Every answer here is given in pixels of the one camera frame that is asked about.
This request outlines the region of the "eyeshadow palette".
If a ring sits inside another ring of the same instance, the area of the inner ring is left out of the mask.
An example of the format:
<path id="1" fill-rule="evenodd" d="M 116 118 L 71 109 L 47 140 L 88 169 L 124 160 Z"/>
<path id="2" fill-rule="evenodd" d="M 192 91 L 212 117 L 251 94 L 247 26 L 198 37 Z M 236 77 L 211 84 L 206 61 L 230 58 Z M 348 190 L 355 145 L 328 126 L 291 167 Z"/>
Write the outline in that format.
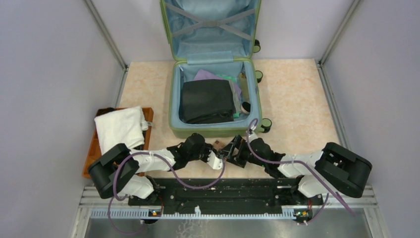
<path id="1" fill-rule="evenodd" d="M 219 140 L 216 140 L 212 145 L 216 151 L 222 150 L 226 147 L 226 144 Z"/>

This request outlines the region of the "gold cap bottle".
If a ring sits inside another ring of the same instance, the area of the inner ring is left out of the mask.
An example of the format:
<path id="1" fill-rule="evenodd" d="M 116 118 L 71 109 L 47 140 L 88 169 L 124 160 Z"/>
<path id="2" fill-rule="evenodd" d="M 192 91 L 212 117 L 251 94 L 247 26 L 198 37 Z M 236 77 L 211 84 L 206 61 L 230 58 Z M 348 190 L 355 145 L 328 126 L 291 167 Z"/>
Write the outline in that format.
<path id="1" fill-rule="evenodd" d="M 246 74 L 243 72 L 239 73 L 238 80 L 239 80 L 239 84 L 242 90 L 242 98 L 243 98 L 243 102 L 241 104 L 241 110 L 243 113 L 249 115 L 251 111 L 251 104 L 250 104 L 248 81 L 246 78 Z"/>

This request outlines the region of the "black garment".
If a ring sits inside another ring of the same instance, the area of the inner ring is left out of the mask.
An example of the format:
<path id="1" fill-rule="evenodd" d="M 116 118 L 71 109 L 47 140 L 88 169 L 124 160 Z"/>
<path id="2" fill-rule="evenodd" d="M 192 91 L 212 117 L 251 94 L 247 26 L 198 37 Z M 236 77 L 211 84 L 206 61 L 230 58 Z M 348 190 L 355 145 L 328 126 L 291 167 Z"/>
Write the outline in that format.
<path id="1" fill-rule="evenodd" d="M 180 95 L 179 117 L 186 124 L 234 121 L 236 112 L 229 81 L 205 79 L 185 82 Z"/>

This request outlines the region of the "green white tie-dye garment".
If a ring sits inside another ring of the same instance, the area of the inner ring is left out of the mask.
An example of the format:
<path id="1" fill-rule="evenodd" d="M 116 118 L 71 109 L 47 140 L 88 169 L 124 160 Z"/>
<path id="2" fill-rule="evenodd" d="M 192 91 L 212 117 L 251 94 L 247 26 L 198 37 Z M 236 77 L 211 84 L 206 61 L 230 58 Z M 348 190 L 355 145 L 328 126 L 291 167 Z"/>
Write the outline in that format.
<path id="1" fill-rule="evenodd" d="M 236 78 L 228 76 L 228 75 L 223 75 L 223 74 L 217 74 L 218 77 L 228 80 L 231 83 L 231 86 L 233 87 L 233 96 L 234 96 L 234 105 L 235 105 L 235 113 L 233 114 L 233 118 L 237 119 L 240 117 L 240 106 L 241 106 L 241 88 L 239 87 Z"/>

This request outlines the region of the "purple t-shirt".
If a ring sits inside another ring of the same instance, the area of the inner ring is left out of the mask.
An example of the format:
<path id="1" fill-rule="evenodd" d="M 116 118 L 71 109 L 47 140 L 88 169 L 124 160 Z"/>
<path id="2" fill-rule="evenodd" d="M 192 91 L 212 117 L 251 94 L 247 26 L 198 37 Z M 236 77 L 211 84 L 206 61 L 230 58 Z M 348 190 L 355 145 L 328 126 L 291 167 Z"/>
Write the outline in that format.
<path id="1" fill-rule="evenodd" d="M 211 73 L 211 72 L 209 72 L 207 70 L 204 70 L 204 69 L 200 69 L 197 72 L 197 74 L 195 75 L 193 81 L 196 81 L 196 80 L 206 80 L 206 79 L 219 79 L 219 80 L 222 80 L 222 78 L 218 77 L 216 74 L 213 74 L 213 73 Z"/>

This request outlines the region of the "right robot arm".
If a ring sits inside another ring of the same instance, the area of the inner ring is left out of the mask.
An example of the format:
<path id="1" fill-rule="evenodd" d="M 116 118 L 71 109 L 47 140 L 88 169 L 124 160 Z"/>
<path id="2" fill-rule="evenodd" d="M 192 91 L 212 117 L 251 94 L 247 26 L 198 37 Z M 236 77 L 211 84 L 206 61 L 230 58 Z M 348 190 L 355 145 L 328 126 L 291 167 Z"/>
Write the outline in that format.
<path id="1" fill-rule="evenodd" d="M 258 165 L 275 179 L 296 179 L 298 183 L 290 191 L 296 204 L 325 192 L 360 198 L 372 170 L 370 161 L 335 142 L 308 154 L 284 154 L 272 150 L 255 134 L 237 135 L 218 153 L 242 168 L 248 163 Z"/>

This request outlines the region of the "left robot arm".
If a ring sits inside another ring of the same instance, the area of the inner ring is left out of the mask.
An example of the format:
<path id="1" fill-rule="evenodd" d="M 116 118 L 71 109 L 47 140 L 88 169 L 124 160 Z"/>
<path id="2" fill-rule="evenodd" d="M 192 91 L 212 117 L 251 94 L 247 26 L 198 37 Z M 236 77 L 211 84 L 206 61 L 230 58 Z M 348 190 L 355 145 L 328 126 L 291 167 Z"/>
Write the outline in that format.
<path id="1" fill-rule="evenodd" d="M 92 162 L 87 171 L 102 199 L 122 201 L 128 196 L 136 196 L 147 205 L 153 205 L 158 201 L 158 186 L 151 177 L 138 174 L 149 171 L 175 173 L 192 161 L 202 161 L 213 170 L 224 171 L 224 161 L 198 133 L 178 145 L 154 151 L 116 144 Z"/>

